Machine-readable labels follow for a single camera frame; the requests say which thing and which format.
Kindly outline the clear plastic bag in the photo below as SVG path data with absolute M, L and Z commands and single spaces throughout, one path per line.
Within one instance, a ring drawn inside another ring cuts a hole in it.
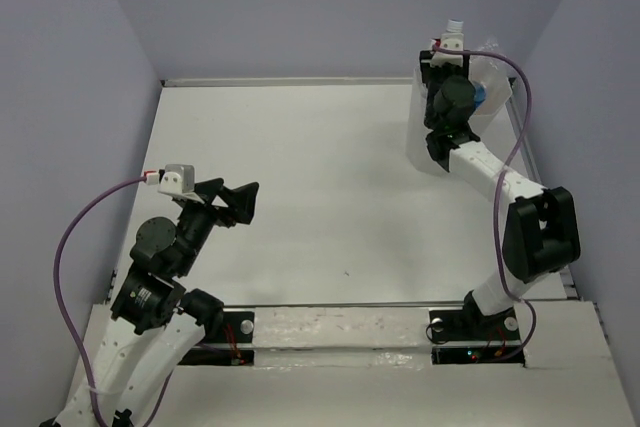
M 449 19 L 446 25 L 446 33 L 451 35 L 462 35 L 464 22 L 460 20 Z

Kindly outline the blue label water bottle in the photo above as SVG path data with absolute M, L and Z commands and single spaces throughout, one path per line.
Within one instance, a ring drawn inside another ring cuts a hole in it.
M 482 83 L 473 82 L 472 85 L 474 87 L 474 109 L 477 110 L 485 102 L 487 90 Z

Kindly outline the clear bottle blue-white cap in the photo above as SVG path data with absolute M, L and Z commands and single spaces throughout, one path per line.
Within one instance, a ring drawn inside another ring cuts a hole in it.
M 501 48 L 498 42 L 498 39 L 495 36 L 488 36 L 481 44 L 477 46 L 477 50 L 482 52 L 490 52 L 498 55 L 502 55 L 504 53 L 503 49 Z M 483 56 L 483 59 L 486 62 L 491 63 L 496 68 L 502 66 L 502 61 L 494 57 Z

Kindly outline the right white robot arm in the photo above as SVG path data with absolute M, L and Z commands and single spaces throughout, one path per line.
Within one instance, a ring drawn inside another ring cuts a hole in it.
M 437 345 L 483 339 L 515 304 L 526 301 L 536 283 L 581 254 L 572 194 L 524 177 L 512 168 L 511 157 L 500 160 L 473 131 L 478 93 L 470 64 L 475 54 L 439 39 L 419 57 L 428 153 L 491 202 L 497 263 L 496 271 L 466 294 L 460 309 L 432 318 L 426 332 Z

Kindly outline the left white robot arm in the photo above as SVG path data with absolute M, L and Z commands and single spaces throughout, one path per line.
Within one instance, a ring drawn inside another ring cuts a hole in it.
M 189 166 L 167 166 L 121 182 L 90 202 L 97 206 L 129 186 L 146 184 L 169 196 L 181 209 L 177 220 L 153 217 L 138 229 L 130 250 L 132 264 L 111 303 L 98 351 L 90 356 L 63 300 L 60 268 L 73 229 L 66 228 L 54 256 L 54 295 L 78 350 L 85 377 L 48 426 L 139 426 L 151 400 L 161 402 L 173 370 L 195 347 L 211 349 L 215 339 L 231 365 L 244 363 L 236 328 L 221 300 L 188 291 L 186 276 L 214 227 L 252 222 L 259 185 L 230 189 L 223 179 L 197 182 Z

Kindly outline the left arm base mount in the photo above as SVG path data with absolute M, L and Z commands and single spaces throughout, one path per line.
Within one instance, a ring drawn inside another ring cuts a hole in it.
M 219 327 L 207 332 L 179 362 L 180 366 L 243 367 L 254 364 L 255 312 L 231 310 Z

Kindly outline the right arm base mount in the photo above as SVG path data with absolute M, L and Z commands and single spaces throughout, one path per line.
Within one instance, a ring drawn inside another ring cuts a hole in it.
M 433 365 L 525 365 L 513 308 L 481 324 L 469 324 L 461 308 L 430 310 L 425 336 Z

